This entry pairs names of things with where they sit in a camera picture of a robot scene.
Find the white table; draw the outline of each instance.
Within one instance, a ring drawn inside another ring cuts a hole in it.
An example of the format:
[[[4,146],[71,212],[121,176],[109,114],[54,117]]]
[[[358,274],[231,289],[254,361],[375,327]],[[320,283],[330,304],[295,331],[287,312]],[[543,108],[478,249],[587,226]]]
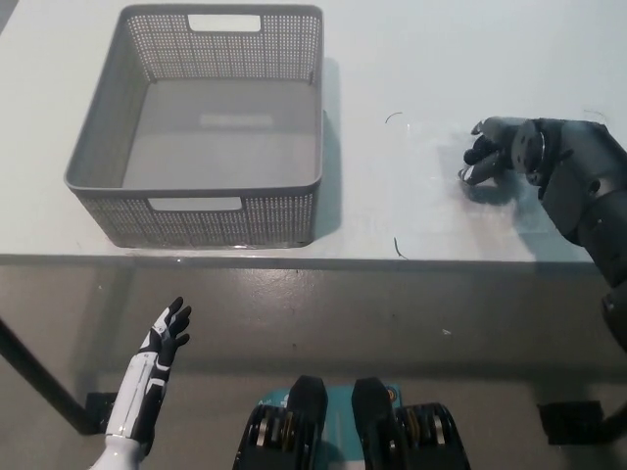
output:
[[[21,0],[0,36],[1,259],[406,262],[396,238],[411,261],[590,265],[557,234],[532,188],[481,204],[463,194],[456,173],[468,131],[494,115],[601,120],[627,145],[627,3],[313,2],[325,14],[335,152],[316,241],[267,251],[117,248],[66,187],[117,17],[133,3],[144,2]]]

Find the black mechanical arm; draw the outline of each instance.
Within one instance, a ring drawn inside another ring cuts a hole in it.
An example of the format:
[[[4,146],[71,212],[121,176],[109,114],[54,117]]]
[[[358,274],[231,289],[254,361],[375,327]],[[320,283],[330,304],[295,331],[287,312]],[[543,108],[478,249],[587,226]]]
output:
[[[472,134],[461,180],[476,185],[513,169],[538,186],[559,233],[586,249],[611,287],[603,317],[627,352],[627,152],[584,120],[489,117]]]

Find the robotic arm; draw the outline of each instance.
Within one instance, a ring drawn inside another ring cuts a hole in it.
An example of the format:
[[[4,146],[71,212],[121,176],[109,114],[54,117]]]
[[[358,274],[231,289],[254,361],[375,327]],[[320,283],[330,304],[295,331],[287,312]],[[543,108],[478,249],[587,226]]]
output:
[[[489,117],[463,158],[460,179],[474,186],[507,169],[538,186],[559,233],[586,249],[612,288],[603,317],[627,352],[627,153],[595,122]]]
[[[106,432],[106,447],[92,470],[136,470],[150,452],[176,350],[187,344],[192,309],[176,299],[159,316],[122,380]]]

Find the concrete floor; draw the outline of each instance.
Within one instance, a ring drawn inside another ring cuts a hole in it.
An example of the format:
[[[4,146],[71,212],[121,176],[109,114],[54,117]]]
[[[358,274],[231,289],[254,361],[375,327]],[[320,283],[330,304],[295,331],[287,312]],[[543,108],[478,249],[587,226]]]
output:
[[[596,312],[602,282],[539,276],[524,311],[477,292],[477,302],[498,311],[464,318],[451,317],[463,311],[458,296],[437,305],[420,296],[425,283],[450,281],[425,276],[5,266],[0,305],[3,319],[81,400],[117,389],[171,299],[183,295],[194,306],[192,341],[177,356],[146,469],[170,469],[173,461],[230,468],[257,399],[301,373],[327,384],[379,375],[401,385],[405,403],[441,401],[473,469],[627,468],[624,442],[547,446],[536,411],[538,402],[579,399],[602,400],[612,411],[627,397],[624,355]],[[503,285],[525,282],[495,276]],[[3,360],[0,373],[3,468],[84,469],[95,461],[101,437],[79,437]]]

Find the white robotic forearm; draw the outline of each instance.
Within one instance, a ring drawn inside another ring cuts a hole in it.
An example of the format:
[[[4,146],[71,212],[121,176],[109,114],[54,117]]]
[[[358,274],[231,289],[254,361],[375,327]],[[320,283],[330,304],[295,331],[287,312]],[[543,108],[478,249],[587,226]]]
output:
[[[164,310],[130,360],[109,418],[105,451],[92,470],[135,470],[150,452],[176,350],[189,341],[180,333],[189,325],[191,307],[182,305],[179,297]]]

